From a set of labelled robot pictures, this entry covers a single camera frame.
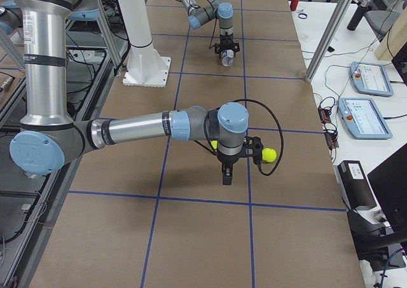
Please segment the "robotic arm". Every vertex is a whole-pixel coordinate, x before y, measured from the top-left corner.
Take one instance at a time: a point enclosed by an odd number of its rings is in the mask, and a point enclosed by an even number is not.
[[[66,111],[65,20],[69,15],[97,18],[97,0],[15,2],[23,15],[27,115],[10,155],[24,171],[46,175],[106,145],[169,135],[180,141],[217,140],[214,154],[222,163],[224,184],[231,184],[239,158],[261,163],[261,141],[245,137],[249,114],[236,102],[211,111],[194,106],[125,120],[73,121]]]
[[[202,8],[195,0],[180,0],[188,12],[188,21],[192,29],[198,29],[211,20],[219,19],[220,43],[215,43],[215,54],[219,55],[222,64],[229,67],[233,64],[236,53],[240,51],[239,42],[233,40],[233,6],[223,0],[211,0]]]

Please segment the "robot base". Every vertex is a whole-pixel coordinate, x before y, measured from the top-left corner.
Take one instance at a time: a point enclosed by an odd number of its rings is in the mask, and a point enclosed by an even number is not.
[[[161,57],[151,48],[147,53],[132,47],[123,84],[127,86],[165,87],[171,64],[170,57]]]

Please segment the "screen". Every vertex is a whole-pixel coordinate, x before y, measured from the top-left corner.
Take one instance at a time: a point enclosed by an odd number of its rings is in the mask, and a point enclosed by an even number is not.
[[[407,230],[407,144],[368,174],[371,188],[392,229]],[[401,243],[407,250],[407,241]]]
[[[360,134],[387,134],[370,100],[345,101]]]
[[[389,91],[380,66],[359,64],[359,72],[362,75],[363,86],[365,89],[385,92]]]

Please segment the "table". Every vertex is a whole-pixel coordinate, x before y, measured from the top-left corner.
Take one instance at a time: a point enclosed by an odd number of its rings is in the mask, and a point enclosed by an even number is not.
[[[241,52],[225,68],[208,49],[212,26],[191,31],[179,3],[149,0],[154,46],[172,57],[167,87],[123,87],[118,78],[101,116],[258,99],[283,126],[281,167],[263,177],[243,160],[233,185],[222,186],[220,164],[192,142],[90,153],[48,228],[32,288],[363,286],[287,0],[228,1]],[[248,109],[249,135],[278,151],[273,121]]]
[[[328,23],[328,20],[335,8],[336,4],[333,3],[305,3],[300,2],[298,4],[298,10],[303,10],[308,15],[307,19],[300,19],[296,12],[293,12],[293,20],[298,33],[298,39],[301,43],[301,49],[303,51],[314,51],[321,39],[322,33]],[[373,51],[379,45],[379,42],[375,40],[375,35],[371,30],[366,19],[363,18],[355,31],[348,31],[346,29],[347,24],[357,5],[351,4],[348,9],[338,31],[335,34],[334,39],[331,42],[331,46],[335,51],[331,54],[355,52],[361,48],[371,45],[371,50],[366,53],[367,49],[361,50],[355,54],[346,54],[340,56],[333,56],[324,58],[321,65],[318,68],[315,77],[312,80],[312,88],[315,93],[320,94],[322,97],[335,96],[332,91],[325,87],[325,72],[327,68],[332,65],[349,66],[353,61],[371,62],[388,64],[389,62],[381,62],[376,59]],[[303,53],[304,58],[311,58],[311,53]],[[306,59],[305,64],[308,65],[310,60]],[[393,65],[386,65],[386,71],[391,81],[401,81],[396,69]],[[349,77],[349,69],[341,67],[332,67],[326,73],[327,84],[333,88],[336,92],[341,92],[343,87],[347,83]],[[392,84],[394,90],[393,97],[372,97],[375,100],[380,112],[383,116],[397,116],[407,113],[407,87],[404,84]],[[355,91],[351,84],[351,81],[347,83],[342,97],[367,97],[367,95],[359,94]],[[319,104],[319,99],[316,97],[316,103]],[[387,124],[393,133],[393,138],[386,141],[364,141],[355,140],[347,132],[344,124],[335,116],[334,121],[337,121],[338,127],[338,142],[340,147],[336,150],[336,160],[334,165],[338,165],[343,160],[359,160],[365,173],[371,172],[376,166],[381,164],[386,158],[397,151],[401,146],[407,142],[407,118],[400,118],[397,120],[387,120]],[[379,207],[371,210],[361,212],[361,214],[375,223],[373,218],[373,212],[378,210]],[[386,272],[389,277],[385,280],[384,287],[403,286],[407,282],[407,270],[390,270]]]

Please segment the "blue cable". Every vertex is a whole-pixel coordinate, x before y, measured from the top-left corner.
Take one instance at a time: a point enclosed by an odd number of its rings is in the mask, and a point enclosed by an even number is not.
[[[379,286],[379,288],[383,288],[384,276],[385,276],[385,274],[386,274],[387,268],[389,267],[390,261],[392,260],[392,258],[393,258],[398,252],[401,252],[401,251],[403,251],[403,249],[398,249],[397,251],[394,251],[394,252],[392,253],[392,255],[390,255],[389,258],[387,259],[386,264],[385,264],[384,269],[383,269],[382,280],[380,281],[380,286]]]

